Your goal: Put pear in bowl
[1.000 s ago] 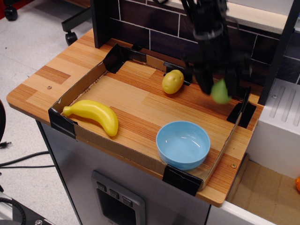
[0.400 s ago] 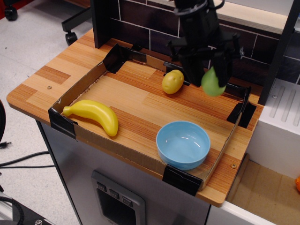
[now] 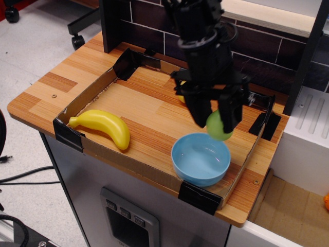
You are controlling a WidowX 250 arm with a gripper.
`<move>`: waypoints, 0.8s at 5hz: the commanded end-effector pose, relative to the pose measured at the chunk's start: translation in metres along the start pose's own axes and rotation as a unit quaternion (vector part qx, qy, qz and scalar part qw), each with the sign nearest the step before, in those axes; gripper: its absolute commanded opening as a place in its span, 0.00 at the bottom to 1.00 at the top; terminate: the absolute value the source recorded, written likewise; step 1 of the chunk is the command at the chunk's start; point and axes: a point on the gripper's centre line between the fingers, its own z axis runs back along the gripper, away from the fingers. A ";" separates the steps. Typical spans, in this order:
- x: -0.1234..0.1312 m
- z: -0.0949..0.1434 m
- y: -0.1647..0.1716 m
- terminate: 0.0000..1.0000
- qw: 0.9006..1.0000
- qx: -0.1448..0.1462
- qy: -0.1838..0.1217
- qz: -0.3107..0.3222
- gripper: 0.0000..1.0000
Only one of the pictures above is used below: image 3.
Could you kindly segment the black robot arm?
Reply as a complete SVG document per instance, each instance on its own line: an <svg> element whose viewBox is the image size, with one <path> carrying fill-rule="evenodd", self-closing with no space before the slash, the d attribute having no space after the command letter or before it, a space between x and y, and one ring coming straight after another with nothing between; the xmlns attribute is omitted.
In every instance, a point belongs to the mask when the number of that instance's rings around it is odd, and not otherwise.
<svg viewBox="0 0 329 247"><path fill-rule="evenodd" d="M220 1L162 1L179 35L188 69L173 72L177 95L184 96L197 125L204 127L218 102L224 133L231 133L242 120L242 107L253 101L249 77L233 67L231 42L237 37L233 24L220 22Z"/></svg>

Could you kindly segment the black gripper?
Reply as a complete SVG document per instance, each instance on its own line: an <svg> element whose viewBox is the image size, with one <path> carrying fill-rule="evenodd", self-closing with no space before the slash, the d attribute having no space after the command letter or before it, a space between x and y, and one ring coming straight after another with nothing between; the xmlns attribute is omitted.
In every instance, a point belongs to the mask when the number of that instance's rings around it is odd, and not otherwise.
<svg viewBox="0 0 329 247"><path fill-rule="evenodd" d="M249 90L250 79L234 70L228 43L217 39L178 40L188 69L174 71L176 94L183 95L195 123L204 128L212 113L211 101L218 101L224 133L231 133L242 121L243 104L252 105L256 96Z"/></svg>

